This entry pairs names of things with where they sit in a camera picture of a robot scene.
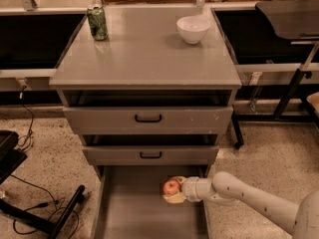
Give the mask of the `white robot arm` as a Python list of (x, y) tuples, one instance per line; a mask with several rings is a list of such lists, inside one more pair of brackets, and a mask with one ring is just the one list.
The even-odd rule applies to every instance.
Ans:
[(319, 190), (296, 204), (221, 171), (213, 178), (174, 176), (163, 185), (163, 198), (172, 204), (207, 200), (231, 205), (240, 201), (290, 234), (292, 239), (319, 239)]

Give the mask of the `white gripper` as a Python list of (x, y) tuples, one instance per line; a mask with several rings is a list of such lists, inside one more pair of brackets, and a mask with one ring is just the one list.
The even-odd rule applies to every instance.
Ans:
[(163, 199), (170, 204), (180, 204), (188, 200), (189, 202), (199, 202), (201, 198), (197, 195), (196, 186), (199, 181), (198, 177), (174, 176), (171, 180), (176, 180), (181, 185), (181, 193), (173, 195), (164, 195)]

